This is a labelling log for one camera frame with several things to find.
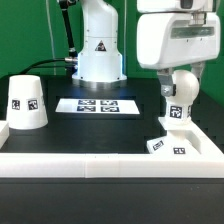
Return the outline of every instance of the cable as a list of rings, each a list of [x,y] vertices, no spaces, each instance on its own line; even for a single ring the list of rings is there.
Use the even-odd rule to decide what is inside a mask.
[[[72,36],[72,29],[71,29],[71,24],[69,20],[68,10],[62,10],[62,16],[64,19],[64,25],[65,25],[65,30],[67,34],[66,36],[67,36],[68,46],[69,46],[69,56],[77,57],[77,52],[75,49],[73,36]]]
[[[67,66],[67,65],[49,65],[49,66],[34,66],[32,69],[36,68],[74,68],[74,66]]]
[[[58,62],[58,61],[65,61],[65,59],[64,58],[55,58],[55,59],[49,59],[49,60],[39,61],[39,62],[36,62],[36,63],[30,65],[28,68],[22,70],[21,72],[19,72],[19,74],[20,75],[26,74],[29,70],[31,70],[32,68],[34,68],[34,67],[36,67],[38,65],[52,63],[52,62]]]
[[[53,36],[52,24],[51,24],[49,0],[46,0],[46,11],[47,11],[48,28],[49,28],[50,39],[51,39],[51,51],[52,51],[53,59],[55,59],[54,36]]]

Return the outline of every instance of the upside-down cup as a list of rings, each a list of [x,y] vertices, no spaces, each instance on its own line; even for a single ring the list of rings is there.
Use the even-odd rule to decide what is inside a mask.
[[[10,128],[20,130],[37,129],[48,123],[38,76],[10,77],[6,119]]]

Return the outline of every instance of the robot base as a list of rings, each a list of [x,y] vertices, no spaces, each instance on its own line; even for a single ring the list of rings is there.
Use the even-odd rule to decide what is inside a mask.
[[[80,78],[77,78],[76,75],[72,76],[72,83],[76,86],[83,86],[92,89],[113,89],[118,87],[126,86],[127,77],[125,75],[122,76],[122,79],[113,82],[93,82],[93,81],[85,81]]]
[[[167,137],[148,142],[151,147],[156,141],[164,140],[167,152],[161,150],[158,154],[3,153],[0,177],[224,178],[222,152],[193,122],[184,128],[188,139],[182,145],[188,146],[185,154],[181,150],[179,154],[171,153],[172,143],[167,142]]]

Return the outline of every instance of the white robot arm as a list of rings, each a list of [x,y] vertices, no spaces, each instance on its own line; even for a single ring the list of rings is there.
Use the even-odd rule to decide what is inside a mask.
[[[158,70],[166,115],[159,118],[167,136],[150,140],[150,153],[195,155],[204,138],[191,122],[191,107],[199,92],[204,61],[220,51],[220,21],[215,0],[138,0],[137,58],[146,69]],[[192,71],[173,68],[191,64]],[[189,137],[196,136],[197,144]]]
[[[191,64],[200,78],[204,61],[218,56],[220,21],[213,12],[218,5],[214,0],[138,0],[138,9],[147,14],[138,22],[137,58],[141,67],[159,70],[162,95],[175,92],[173,67]]]
[[[63,3],[60,6],[65,9],[78,2],[58,1]],[[73,83],[92,88],[111,88],[125,84],[127,78],[122,73],[122,55],[117,49],[117,11],[103,0],[79,2],[83,10],[84,46],[78,54],[78,70],[72,75]],[[72,41],[69,45],[70,51],[74,51]]]

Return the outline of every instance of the printed marker sheet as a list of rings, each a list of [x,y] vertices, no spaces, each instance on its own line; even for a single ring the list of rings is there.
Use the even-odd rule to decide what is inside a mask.
[[[134,100],[60,99],[56,112],[139,114]]]

